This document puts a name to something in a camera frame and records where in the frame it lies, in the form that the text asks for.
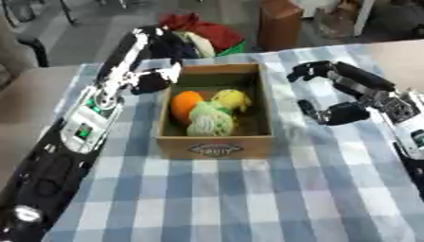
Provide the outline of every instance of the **floor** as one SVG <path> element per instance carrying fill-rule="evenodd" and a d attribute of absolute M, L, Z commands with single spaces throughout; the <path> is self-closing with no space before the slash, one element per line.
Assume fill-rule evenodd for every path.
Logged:
<path fill-rule="evenodd" d="M 195 11 L 203 20 L 224 24 L 241 34 L 248 51 L 257 51 L 256 29 L 258 0 L 129 0 L 128 9 L 117 0 L 99 6 L 95 0 L 72 0 L 67 4 L 79 26 L 70 26 L 61 12 L 59 1 L 34 6 L 39 12 L 35 21 L 18 28 L 45 44 L 51 65 L 70 65 L 105 60 L 120 38 L 135 26 L 157 23 L 167 13 Z M 387 4 L 373 11 L 364 33 L 358 38 L 329 40 L 320 37 L 311 20 L 302 23 L 298 47 L 343 43 L 372 43 L 406 38 L 405 33 L 417 23 L 424 23 L 424 10 L 394 7 Z"/>

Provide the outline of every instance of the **blue checkered tablecloth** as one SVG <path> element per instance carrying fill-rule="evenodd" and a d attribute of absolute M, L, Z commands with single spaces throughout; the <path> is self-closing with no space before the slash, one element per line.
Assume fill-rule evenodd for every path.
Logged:
<path fill-rule="evenodd" d="M 295 64 L 318 60 L 381 74 L 361 45 L 185 63 L 262 64 L 275 133 L 268 160 L 162 159 L 154 135 L 163 94 L 126 95 L 97 165 L 45 241 L 424 241 L 424 204 L 380 117 L 330 128 L 298 109 L 300 98 L 321 108 L 350 100 L 324 79 L 286 80 Z M 140 68 L 162 64 L 149 60 Z M 80 68 L 57 113 L 97 70 Z"/>

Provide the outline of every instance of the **robotic hand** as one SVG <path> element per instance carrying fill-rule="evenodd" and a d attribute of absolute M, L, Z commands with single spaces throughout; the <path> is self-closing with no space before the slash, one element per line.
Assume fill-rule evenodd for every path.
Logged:
<path fill-rule="evenodd" d="M 287 76 L 290 82 L 316 77 L 332 80 L 335 89 L 356 101 L 316 111 L 309 101 L 299 100 L 303 114 L 319 124 L 335 126 L 369 118 L 367 108 L 379 111 L 395 136 L 397 155 L 424 199 L 424 95 L 412 89 L 400 92 L 394 83 L 344 62 L 307 62 Z"/>
<path fill-rule="evenodd" d="M 134 72 L 166 35 L 145 26 L 127 34 L 70 110 L 46 132 L 15 170 L 0 196 L 0 241 L 41 241 L 79 190 L 123 110 L 122 91 L 157 92 L 177 82 L 181 57 L 171 67 Z"/>

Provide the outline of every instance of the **cardboard box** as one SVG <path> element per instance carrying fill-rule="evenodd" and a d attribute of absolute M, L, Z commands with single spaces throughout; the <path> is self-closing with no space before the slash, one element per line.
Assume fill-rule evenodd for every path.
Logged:
<path fill-rule="evenodd" d="M 170 113 L 171 99 L 183 91 L 199 92 L 208 100 L 216 92 L 237 89 L 247 94 L 253 106 L 238 113 L 233 136 L 188 137 L 186 127 Z M 273 134 L 269 98 L 257 64 L 187 66 L 176 85 L 166 90 L 159 119 L 157 142 L 170 159 L 266 158 L 271 153 Z"/>
<path fill-rule="evenodd" d="M 261 0 L 257 44 L 266 51 L 295 48 L 302 15 L 289 0 Z"/>

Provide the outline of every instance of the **open box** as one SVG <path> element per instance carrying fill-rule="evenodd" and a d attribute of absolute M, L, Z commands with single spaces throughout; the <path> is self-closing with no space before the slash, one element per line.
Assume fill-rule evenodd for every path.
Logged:
<path fill-rule="evenodd" d="M 196 91 L 209 100 L 226 89 L 240 90 L 253 101 L 246 112 L 236 114 L 238 126 L 233 135 L 186 136 L 186 127 L 170 111 L 171 99 L 183 91 Z M 257 64 L 186 66 L 178 83 L 166 90 L 156 137 L 158 145 L 164 157 L 170 159 L 266 158 L 273 140 L 268 100 Z"/>

